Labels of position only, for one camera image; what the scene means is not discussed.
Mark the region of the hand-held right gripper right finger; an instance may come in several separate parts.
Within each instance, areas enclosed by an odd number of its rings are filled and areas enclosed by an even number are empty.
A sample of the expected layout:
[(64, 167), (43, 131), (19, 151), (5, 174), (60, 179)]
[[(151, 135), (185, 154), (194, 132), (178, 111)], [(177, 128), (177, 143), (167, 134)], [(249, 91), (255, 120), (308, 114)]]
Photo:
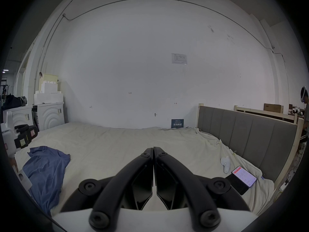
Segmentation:
[(159, 147), (154, 147), (154, 176), (168, 210), (189, 208), (193, 230), (215, 230), (222, 221), (218, 208), (250, 211), (229, 180), (197, 176)]

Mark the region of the person's left hand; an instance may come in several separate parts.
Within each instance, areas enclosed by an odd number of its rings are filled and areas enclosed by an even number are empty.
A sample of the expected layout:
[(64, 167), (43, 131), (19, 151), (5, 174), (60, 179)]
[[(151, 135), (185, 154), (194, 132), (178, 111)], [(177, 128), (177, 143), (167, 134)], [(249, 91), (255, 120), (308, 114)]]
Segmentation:
[(18, 176), (19, 170), (18, 170), (18, 166), (17, 166), (17, 162), (16, 162), (15, 157), (9, 157), (9, 162), (10, 162), (10, 165), (13, 167), (15, 174)]

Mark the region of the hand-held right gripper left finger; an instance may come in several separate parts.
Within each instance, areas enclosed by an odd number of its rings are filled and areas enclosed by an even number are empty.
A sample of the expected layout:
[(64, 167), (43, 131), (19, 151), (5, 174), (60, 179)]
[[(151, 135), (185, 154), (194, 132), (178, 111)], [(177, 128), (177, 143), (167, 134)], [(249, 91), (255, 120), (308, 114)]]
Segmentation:
[(153, 157), (148, 148), (113, 177), (83, 180), (60, 214), (91, 208), (87, 220), (94, 230), (116, 230), (120, 208), (142, 210), (152, 197)]

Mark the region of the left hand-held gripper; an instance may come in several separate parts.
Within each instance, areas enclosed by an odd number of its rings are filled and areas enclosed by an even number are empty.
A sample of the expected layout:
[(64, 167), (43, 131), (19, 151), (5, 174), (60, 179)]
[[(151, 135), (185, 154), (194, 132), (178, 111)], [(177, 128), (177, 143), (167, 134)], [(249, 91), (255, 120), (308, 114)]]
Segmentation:
[[(15, 153), (27, 147), (38, 135), (38, 128), (35, 125), (29, 126), (28, 124), (23, 124), (14, 126), (13, 114), (11, 111), (6, 113), (6, 122), (1, 123), (1, 130), (8, 157), (15, 157)], [(31, 197), (29, 190), (32, 187), (32, 183), (25, 172), (19, 170), (17, 178), (27, 194)]]

